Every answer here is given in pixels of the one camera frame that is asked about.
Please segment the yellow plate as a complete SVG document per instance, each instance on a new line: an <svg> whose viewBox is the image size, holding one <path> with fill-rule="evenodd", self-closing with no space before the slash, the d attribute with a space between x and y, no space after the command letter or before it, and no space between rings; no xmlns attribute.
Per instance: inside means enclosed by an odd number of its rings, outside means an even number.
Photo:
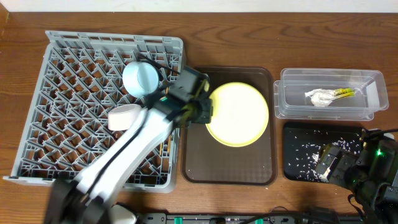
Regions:
<svg viewBox="0 0 398 224"><path fill-rule="evenodd" d="M269 123L269 107L259 90L242 82L217 87L210 95L213 106L210 135L229 147L244 147L257 141Z"/></svg>

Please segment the white tissue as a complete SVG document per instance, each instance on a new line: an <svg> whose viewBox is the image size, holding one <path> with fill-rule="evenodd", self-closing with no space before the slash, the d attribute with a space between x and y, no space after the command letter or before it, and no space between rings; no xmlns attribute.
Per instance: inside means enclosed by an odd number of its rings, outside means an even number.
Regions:
<svg viewBox="0 0 398 224"><path fill-rule="evenodd" d="M305 93L306 97L310 97L313 106L324 107L333 102L336 96L336 90L315 89Z"/></svg>

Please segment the green snack wrapper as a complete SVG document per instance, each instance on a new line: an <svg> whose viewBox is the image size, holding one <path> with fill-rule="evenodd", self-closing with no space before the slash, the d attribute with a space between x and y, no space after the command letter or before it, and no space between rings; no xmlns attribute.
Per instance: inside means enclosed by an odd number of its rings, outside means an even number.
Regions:
<svg viewBox="0 0 398 224"><path fill-rule="evenodd" d="M333 101L339 100L341 98L347 98L347 97L352 97L355 96L354 90L351 88L339 88L337 90L334 90L334 97Z"/></svg>

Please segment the light blue bowl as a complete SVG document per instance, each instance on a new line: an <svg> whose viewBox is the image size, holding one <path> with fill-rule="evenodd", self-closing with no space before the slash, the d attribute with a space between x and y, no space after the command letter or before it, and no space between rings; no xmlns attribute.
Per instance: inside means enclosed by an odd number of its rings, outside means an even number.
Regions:
<svg viewBox="0 0 398 224"><path fill-rule="evenodd" d="M122 74L123 85L135 98L151 94L159 86L159 75L155 67L147 62L131 62Z"/></svg>

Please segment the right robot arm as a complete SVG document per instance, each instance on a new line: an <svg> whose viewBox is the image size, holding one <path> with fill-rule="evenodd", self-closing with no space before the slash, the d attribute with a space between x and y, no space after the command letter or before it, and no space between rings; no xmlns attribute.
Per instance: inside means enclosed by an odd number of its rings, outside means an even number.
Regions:
<svg viewBox="0 0 398 224"><path fill-rule="evenodd" d="M364 223L397 223L396 129L363 129L361 152L353 154L333 144L320 149L315 171L328 183L351 191L348 200Z"/></svg>

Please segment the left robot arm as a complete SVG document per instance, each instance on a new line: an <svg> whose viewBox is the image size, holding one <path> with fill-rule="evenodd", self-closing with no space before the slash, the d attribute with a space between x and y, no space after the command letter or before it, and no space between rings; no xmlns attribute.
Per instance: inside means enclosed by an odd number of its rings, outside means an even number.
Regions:
<svg viewBox="0 0 398 224"><path fill-rule="evenodd" d="M136 223L137 215L115 205L123 185L142 160L187 121L209 123L212 100L182 101L171 94L148 96L131 127L94 163L71 181L53 183L45 223Z"/></svg>

